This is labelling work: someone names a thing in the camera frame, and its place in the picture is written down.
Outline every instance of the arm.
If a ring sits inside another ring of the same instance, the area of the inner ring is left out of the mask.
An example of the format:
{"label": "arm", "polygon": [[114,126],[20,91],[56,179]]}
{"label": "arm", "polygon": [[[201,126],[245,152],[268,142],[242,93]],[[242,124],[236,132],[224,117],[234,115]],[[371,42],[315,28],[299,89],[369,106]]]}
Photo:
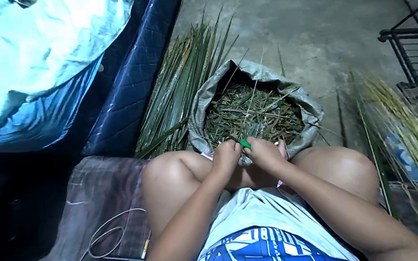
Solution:
{"label": "arm", "polygon": [[185,261],[197,258],[207,235],[220,193],[238,165],[241,146],[234,141],[216,149],[208,177],[162,231],[149,261]]}
{"label": "arm", "polygon": [[363,199],[284,160],[275,145],[251,139],[255,163],[294,189],[335,233],[370,260],[418,260],[418,237]]}

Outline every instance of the white cord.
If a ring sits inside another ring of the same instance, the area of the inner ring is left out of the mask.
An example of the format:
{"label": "white cord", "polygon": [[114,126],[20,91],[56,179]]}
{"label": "white cord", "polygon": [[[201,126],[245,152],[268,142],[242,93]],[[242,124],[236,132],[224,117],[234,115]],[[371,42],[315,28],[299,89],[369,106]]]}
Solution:
{"label": "white cord", "polygon": [[[111,219],[109,219],[108,221],[106,221],[104,224],[102,224],[101,225],[101,227],[99,227],[97,230],[96,230],[96,232],[93,234],[93,236],[91,237],[91,239],[90,239],[90,243],[88,244],[88,249],[85,251],[85,253],[83,254],[83,256],[82,256],[82,258],[80,258],[80,260],[79,261],[82,261],[84,258],[85,258],[85,256],[86,256],[86,254],[88,253],[88,254],[90,254],[90,256],[92,257],[92,258],[96,258],[96,259],[100,259],[100,258],[106,258],[106,259],[114,259],[114,260],[132,260],[132,259],[127,259],[127,258],[119,258],[119,257],[106,257],[106,256],[108,256],[110,253],[112,253],[112,252],[114,252],[114,250],[116,250],[116,248],[120,245],[120,242],[122,241],[122,239],[124,238],[124,228],[123,227],[115,227],[115,228],[112,228],[112,229],[109,229],[108,231],[106,231],[106,232],[104,232],[102,235],[100,235],[97,239],[95,239],[95,240],[93,240],[94,239],[94,237],[96,236],[96,234],[105,226],[105,225],[107,225],[109,222],[111,222],[111,221],[113,221],[114,219],[116,219],[116,218],[118,218],[118,217],[120,217],[121,215],[123,215],[123,214],[125,214],[125,213],[128,213],[128,212],[131,212],[131,211],[134,211],[134,210],[142,210],[142,211],[144,211],[144,212],[146,212],[144,209],[130,209],[130,210],[126,210],[126,211],[124,211],[124,212],[122,212],[122,213],[120,213],[120,214],[118,214],[118,215],[115,215],[114,217],[112,217]],[[121,230],[122,231],[122,235],[120,236],[120,240],[119,240],[119,242],[112,248],[112,250],[111,251],[109,251],[109,252],[107,252],[106,254],[103,254],[103,255],[100,255],[100,256],[98,256],[98,255],[93,255],[92,253],[91,253],[91,248],[94,246],[94,244],[99,240],[99,239],[101,239],[101,238],[103,238],[104,236],[106,236],[107,234],[109,234],[109,233],[111,233],[111,232],[113,232],[113,231],[116,231],[116,230]]]}

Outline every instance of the leg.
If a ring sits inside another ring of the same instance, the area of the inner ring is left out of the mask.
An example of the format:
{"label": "leg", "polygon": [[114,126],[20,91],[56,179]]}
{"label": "leg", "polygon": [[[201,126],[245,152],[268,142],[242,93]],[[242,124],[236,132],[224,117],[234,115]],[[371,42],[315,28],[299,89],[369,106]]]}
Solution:
{"label": "leg", "polygon": [[364,155],[344,147],[312,147],[301,151],[292,163],[310,174],[378,205],[379,178]]}
{"label": "leg", "polygon": [[[212,161],[189,151],[167,152],[153,159],[143,175],[143,192],[153,237],[198,189],[209,174]],[[278,180],[265,175],[256,166],[238,166],[227,190],[275,186]]]}

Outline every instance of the hand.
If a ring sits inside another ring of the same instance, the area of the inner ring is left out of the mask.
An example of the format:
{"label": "hand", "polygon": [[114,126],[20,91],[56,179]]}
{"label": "hand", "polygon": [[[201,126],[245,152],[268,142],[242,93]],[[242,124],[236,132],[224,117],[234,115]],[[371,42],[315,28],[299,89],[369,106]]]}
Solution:
{"label": "hand", "polygon": [[280,140],[278,146],[276,146],[263,139],[248,137],[247,142],[251,144],[251,149],[244,148],[244,153],[246,153],[256,165],[268,173],[273,174],[273,172],[284,163],[290,164],[286,160],[287,150],[284,141]]}
{"label": "hand", "polygon": [[212,160],[211,173],[226,178],[227,183],[238,165],[241,145],[233,140],[219,144]]}

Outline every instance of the black metal shelf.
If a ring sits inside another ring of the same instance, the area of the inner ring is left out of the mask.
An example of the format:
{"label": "black metal shelf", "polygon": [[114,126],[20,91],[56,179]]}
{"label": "black metal shelf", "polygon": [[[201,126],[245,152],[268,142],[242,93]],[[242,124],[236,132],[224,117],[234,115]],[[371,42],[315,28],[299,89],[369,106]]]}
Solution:
{"label": "black metal shelf", "polygon": [[414,18],[418,24],[418,17],[416,16],[418,8],[413,10],[407,0],[404,0],[404,2],[408,4],[411,13],[392,29],[382,30],[378,39],[381,42],[390,42],[408,81],[404,86],[415,88],[418,87],[418,28],[399,29],[399,27],[410,18]]}

